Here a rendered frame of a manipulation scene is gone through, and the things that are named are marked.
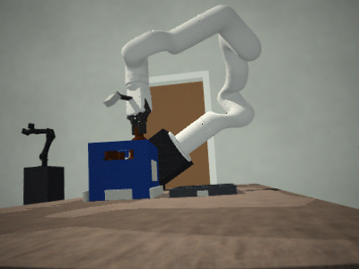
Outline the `blue crate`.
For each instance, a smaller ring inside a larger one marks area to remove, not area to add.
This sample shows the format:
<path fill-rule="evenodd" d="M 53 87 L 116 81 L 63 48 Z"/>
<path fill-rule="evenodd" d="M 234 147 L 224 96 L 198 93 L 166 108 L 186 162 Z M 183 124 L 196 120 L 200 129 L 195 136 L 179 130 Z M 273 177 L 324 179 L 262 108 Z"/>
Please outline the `blue crate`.
<path fill-rule="evenodd" d="M 128 151 L 125 151 L 128 150 Z M 105 152 L 124 152 L 134 159 L 104 161 Z M 133 199 L 150 198 L 159 186 L 158 149 L 148 140 L 88 143 L 89 201 L 105 201 L 105 190 L 132 189 Z"/>

